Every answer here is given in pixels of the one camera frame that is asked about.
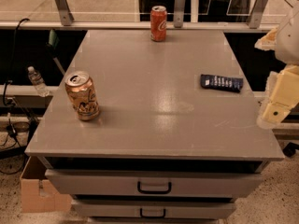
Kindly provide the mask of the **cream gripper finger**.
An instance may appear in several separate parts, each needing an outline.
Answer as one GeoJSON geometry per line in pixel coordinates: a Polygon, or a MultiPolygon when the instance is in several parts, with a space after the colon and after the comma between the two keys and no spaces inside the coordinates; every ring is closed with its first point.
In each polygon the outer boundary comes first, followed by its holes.
{"type": "Polygon", "coordinates": [[[265,51],[274,50],[276,47],[277,32],[278,29],[273,28],[255,43],[254,48],[265,51]]]}
{"type": "Polygon", "coordinates": [[[261,101],[256,123],[262,129],[274,129],[291,113],[291,110],[284,105],[273,105],[268,98],[265,98],[261,101]]]}

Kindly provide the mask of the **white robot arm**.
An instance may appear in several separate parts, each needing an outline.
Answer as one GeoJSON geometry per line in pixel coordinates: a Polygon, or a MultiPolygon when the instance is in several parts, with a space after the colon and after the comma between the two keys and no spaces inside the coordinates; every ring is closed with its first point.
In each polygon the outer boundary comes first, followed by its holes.
{"type": "Polygon", "coordinates": [[[279,73],[269,74],[257,118],[259,127],[273,129],[299,104],[299,4],[254,47],[273,50],[276,59],[286,64],[279,73]]]}

